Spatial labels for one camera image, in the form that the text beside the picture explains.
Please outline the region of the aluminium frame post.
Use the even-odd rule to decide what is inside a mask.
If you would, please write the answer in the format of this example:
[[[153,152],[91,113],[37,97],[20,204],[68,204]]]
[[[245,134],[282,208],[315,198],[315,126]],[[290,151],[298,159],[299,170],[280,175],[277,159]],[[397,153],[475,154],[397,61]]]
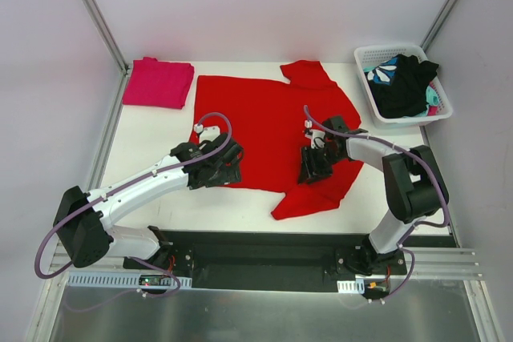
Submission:
[[[458,5],[459,0],[445,0],[436,14],[434,21],[430,24],[420,47],[427,52],[438,37],[454,8]]]
[[[82,0],[91,21],[93,22],[96,30],[99,32],[103,43],[105,44],[109,54],[115,62],[121,74],[126,74],[129,68],[127,60],[124,58],[119,45],[117,44],[114,35],[109,28],[105,17],[96,0]]]

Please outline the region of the aluminium rail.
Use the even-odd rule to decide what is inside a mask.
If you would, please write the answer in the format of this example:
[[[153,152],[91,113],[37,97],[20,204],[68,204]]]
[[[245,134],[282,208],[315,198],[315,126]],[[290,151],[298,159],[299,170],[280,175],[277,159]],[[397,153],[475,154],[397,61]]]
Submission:
[[[474,249],[412,247],[405,254],[409,268],[414,255],[412,277],[417,280],[482,280],[484,271]]]
[[[56,272],[60,268],[63,268],[66,265],[68,265],[70,262],[71,258],[67,254],[64,246],[62,244],[58,244],[51,258],[49,270],[51,272]]]

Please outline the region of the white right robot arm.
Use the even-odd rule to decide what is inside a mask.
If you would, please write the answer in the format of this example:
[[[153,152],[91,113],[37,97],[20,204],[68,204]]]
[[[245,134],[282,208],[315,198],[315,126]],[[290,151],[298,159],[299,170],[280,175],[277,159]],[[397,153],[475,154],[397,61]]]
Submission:
[[[388,210],[344,258],[350,272],[364,276],[381,272],[417,226],[437,211],[448,211],[448,190],[428,146],[400,147],[365,130],[349,129],[340,116],[323,123],[307,119],[304,135],[310,144],[301,148],[300,184],[328,179],[343,161],[360,161],[383,174]]]

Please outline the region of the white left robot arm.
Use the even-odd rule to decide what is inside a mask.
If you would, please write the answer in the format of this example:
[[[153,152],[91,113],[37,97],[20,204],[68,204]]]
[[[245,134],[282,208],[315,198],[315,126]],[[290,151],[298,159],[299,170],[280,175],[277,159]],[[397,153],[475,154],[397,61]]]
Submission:
[[[174,191],[239,183],[243,147],[223,133],[200,144],[181,143],[148,169],[107,187],[64,192],[55,222],[71,263],[85,268],[103,257],[136,257],[150,268],[163,268],[170,251],[158,228],[123,227],[118,222],[159,197]]]

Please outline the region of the aluminium rail left side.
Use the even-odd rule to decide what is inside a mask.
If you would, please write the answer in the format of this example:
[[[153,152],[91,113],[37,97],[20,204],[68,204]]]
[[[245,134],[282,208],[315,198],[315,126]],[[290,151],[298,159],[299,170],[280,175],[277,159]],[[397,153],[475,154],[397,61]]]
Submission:
[[[68,265],[70,262],[71,258],[67,254],[64,246],[62,244],[58,244],[51,258],[49,270],[51,272],[56,272],[60,268],[63,268],[66,265]]]

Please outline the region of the aluminium rail right side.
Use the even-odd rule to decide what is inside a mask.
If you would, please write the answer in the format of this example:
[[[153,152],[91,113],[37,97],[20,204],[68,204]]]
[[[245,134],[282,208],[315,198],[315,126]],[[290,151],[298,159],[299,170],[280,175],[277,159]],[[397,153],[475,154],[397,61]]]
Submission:
[[[417,280],[482,280],[484,271],[474,249],[412,247],[405,254],[409,268],[414,255],[412,277]]]

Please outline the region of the red t shirt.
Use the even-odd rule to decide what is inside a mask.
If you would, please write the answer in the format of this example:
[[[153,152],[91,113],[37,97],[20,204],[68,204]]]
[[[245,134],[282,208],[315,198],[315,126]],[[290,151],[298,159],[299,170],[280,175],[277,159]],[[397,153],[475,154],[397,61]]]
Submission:
[[[285,82],[201,75],[196,82],[194,119],[210,112],[224,114],[232,136],[243,147],[239,188],[280,192],[284,198],[272,210],[274,219],[329,211],[340,206],[363,164],[343,160],[328,179],[299,184],[305,114],[320,123],[341,116],[351,129],[361,117],[344,91],[318,61],[300,60],[281,66]]]

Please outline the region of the left aluminium frame post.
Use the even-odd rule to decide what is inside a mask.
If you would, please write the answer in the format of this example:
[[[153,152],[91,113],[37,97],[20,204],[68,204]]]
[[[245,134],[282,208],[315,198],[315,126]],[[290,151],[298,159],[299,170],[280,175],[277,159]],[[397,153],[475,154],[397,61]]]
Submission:
[[[117,44],[114,35],[109,28],[105,17],[96,0],[82,0],[91,21],[93,22],[96,30],[99,32],[103,43],[105,44],[109,54],[115,62],[121,74],[126,74],[129,68],[127,60],[124,58],[119,45]]]

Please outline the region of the right aluminium frame post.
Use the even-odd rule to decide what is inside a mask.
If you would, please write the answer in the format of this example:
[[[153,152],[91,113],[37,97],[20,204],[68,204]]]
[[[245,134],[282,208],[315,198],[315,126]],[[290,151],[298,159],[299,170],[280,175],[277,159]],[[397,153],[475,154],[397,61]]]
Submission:
[[[438,37],[454,8],[458,5],[459,0],[445,0],[436,14],[434,21],[430,24],[420,47],[427,52]]]

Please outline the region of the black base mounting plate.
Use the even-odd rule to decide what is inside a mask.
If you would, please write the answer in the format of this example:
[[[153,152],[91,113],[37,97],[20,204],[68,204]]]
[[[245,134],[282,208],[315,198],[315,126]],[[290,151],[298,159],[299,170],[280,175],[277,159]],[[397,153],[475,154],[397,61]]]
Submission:
[[[378,256],[363,234],[162,231],[149,264],[192,279],[194,288],[335,292],[356,275],[406,274],[401,251]]]

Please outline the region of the folded magenta t shirt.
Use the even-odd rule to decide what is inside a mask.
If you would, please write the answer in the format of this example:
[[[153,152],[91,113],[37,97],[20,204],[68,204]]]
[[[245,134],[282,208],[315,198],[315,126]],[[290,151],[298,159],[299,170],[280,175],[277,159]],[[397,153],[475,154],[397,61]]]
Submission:
[[[133,62],[122,103],[180,110],[185,105],[194,74],[194,66],[187,62],[164,62],[150,57],[137,59]]]

